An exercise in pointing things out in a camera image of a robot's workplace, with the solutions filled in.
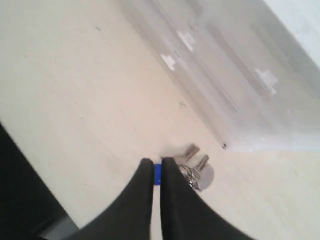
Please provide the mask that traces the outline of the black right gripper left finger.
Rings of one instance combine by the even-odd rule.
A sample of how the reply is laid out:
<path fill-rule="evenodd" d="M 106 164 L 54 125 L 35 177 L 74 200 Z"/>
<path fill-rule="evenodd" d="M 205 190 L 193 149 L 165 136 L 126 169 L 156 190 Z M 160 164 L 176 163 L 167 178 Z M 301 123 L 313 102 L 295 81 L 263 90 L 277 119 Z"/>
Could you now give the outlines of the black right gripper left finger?
<path fill-rule="evenodd" d="M 99 216 L 68 240 L 149 240 L 154 191 L 154 163 L 141 159 L 119 196 Z"/>

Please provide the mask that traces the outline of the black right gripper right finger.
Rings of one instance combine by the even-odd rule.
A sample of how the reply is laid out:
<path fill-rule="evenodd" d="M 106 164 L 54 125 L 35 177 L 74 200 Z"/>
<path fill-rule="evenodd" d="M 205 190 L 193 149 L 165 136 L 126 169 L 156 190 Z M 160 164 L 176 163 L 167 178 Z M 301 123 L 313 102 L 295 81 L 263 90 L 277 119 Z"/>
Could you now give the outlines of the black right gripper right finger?
<path fill-rule="evenodd" d="M 161 161 L 160 217 L 164 240 L 251 240 L 188 185 L 174 158 Z"/>

